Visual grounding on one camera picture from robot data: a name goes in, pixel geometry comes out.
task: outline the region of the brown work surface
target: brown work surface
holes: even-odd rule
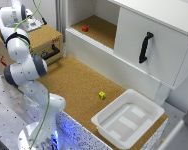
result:
[[[45,78],[40,78],[38,81],[46,85]],[[48,81],[50,92],[66,99],[64,111],[116,150],[115,146],[98,133],[91,118],[125,92],[125,89],[71,56],[49,66]],[[98,97],[98,93],[101,91],[106,93],[105,100]],[[163,115],[131,150],[139,150],[166,119],[167,115]]]
[[[84,25],[88,26],[88,32],[82,31],[82,26]],[[92,16],[86,20],[72,25],[71,27],[114,49],[117,30],[116,25],[97,16]]]
[[[44,25],[40,29],[31,32],[29,40],[31,42],[31,46],[33,48],[36,48],[42,45],[43,43],[47,43],[58,36],[62,36],[62,34],[54,30],[50,26]]]

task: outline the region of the white cabinet door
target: white cabinet door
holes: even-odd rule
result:
[[[148,40],[147,60],[140,64],[139,56],[148,32],[154,37]],[[121,8],[115,55],[173,86],[187,51],[187,35]]]

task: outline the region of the black handle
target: black handle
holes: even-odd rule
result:
[[[145,57],[145,53],[147,50],[147,46],[148,46],[148,40],[151,39],[154,35],[150,32],[147,32],[147,36],[145,37],[144,41],[143,41],[143,45],[142,45],[142,49],[141,49],[141,54],[139,57],[139,63],[142,64],[143,62],[145,62],[147,60],[147,57]]]
[[[57,47],[55,47],[54,44],[52,45],[52,49],[54,50],[52,53],[49,53],[49,54],[47,54],[47,55],[45,55],[45,56],[42,56],[42,58],[43,58],[44,60],[47,60],[47,59],[53,57],[54,55],[60,53],[60,50],[59,50]]]

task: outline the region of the yellow cube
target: yellow cube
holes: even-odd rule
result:
[[[105,99],[105,93],[104,92],[100,92],[99,93],[99,98],[100,99]]]

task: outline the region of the cabinet top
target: cabinet top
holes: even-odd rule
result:
[[[109,0],[188,35],[188,0]]]

